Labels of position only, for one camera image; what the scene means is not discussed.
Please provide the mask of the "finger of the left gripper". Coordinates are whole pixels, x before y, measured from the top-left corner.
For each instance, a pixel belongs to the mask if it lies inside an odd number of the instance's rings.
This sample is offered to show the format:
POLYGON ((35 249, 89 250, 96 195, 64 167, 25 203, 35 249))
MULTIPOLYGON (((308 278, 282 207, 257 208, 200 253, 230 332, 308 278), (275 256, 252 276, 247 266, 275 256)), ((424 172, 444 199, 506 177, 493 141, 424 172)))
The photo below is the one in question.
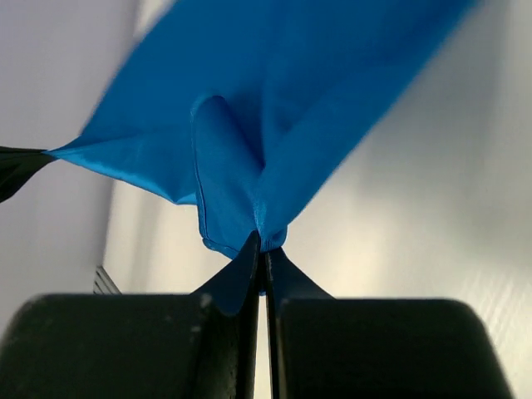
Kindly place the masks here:
POLYGON ((11 199, 39 170, 57 159, 45 150, 1 147, 0 201, 11 199))

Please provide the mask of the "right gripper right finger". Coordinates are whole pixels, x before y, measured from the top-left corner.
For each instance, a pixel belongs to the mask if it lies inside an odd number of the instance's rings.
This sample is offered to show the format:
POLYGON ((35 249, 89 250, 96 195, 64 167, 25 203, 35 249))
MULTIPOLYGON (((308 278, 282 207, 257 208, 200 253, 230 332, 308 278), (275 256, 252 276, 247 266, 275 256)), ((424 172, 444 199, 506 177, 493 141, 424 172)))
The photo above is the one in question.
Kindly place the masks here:
POLYGON ((483 322, 446 298, 335 298, 264 255, 275 398, 509 398, 483 322))

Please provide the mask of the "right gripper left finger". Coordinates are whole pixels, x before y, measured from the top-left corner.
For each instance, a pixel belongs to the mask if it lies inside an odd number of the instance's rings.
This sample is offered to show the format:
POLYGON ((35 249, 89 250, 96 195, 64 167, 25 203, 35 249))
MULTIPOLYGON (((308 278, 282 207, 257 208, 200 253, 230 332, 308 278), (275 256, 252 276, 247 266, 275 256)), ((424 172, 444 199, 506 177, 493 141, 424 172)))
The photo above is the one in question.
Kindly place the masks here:
POLYGON ((48 294, 1 339, 4 398, 250 398, 260 238, 188 294, 48 294))

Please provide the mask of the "blue satin napkin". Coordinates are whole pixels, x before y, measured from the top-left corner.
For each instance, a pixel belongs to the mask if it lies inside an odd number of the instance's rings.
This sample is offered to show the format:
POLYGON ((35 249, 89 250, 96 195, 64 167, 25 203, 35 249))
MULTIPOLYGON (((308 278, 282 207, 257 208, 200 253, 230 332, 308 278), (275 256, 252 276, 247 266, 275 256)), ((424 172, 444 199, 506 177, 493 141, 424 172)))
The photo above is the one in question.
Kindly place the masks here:
POLYGON ((470 1, 178 1, 51 156, 193 204, 207 248, 262 250, 393 106, 470 1))

